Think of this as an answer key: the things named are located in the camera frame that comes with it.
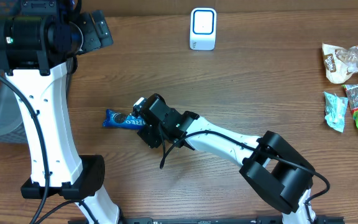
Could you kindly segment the blue Oreo cookie pack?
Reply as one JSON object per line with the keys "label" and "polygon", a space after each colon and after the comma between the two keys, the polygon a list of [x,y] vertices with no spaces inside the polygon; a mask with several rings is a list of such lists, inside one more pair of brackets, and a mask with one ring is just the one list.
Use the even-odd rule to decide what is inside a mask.
{"label": "blue Oreo cookie pack", "polygon": [[106,118],[103,121],[104,128],[142,129],[145,121],[132,114],[123,114],[114,110],[106,110]]}

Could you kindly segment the teal snack packet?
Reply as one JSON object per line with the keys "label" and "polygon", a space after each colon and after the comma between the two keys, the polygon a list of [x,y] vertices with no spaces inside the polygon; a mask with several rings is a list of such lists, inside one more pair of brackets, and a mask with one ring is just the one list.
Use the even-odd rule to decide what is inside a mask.
{"label": "teal snack packet", "polygon": [[343,133],[348,99],[346,97],[339,97],[328,92],[324,92],[324,98],[326,102],[324,118],[327,125],[334,130]]}

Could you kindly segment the beige paper pouch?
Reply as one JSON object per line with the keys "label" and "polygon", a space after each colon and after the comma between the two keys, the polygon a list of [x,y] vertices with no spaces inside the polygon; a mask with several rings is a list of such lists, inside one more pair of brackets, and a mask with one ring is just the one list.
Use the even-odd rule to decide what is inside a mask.
{"label": "beige paper pouch", "polygon": [[354,73],[358,73],[358,45],[345,49],[322,44],[322,53],[326,78],[331,83],[345,83]]}

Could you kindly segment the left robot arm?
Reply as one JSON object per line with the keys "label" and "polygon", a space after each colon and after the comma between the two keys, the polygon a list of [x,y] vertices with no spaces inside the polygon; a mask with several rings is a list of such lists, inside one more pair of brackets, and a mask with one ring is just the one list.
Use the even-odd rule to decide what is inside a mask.
{"label": "left robot arm", "polygon": [[16,16],[0,16],[0,81],[16,97],[31,158],[21,187],[45,203],[60,195],[76,204],[86,223],[118,224],[120,208],[104,187],[105,162],[75,147],[67,107],[67,76],[77,56],[113,43],[101,11],[81,1],[21,1]]}

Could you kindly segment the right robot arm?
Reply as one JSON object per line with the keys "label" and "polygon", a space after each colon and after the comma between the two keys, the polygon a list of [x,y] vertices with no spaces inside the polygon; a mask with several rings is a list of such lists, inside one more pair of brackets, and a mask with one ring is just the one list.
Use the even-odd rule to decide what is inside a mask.
{"label": "right robot arm", "polygon": [[314,223],[307,199],[314,167],[279,134],[262,137],[232,132],[197,113],[179,113],[159,94],[140,98],[133,114],[145,121],[138,135],[149,147],[187,147],[212,153],[239,166],[240,174],[271,207],[282,213],[283,223]]}

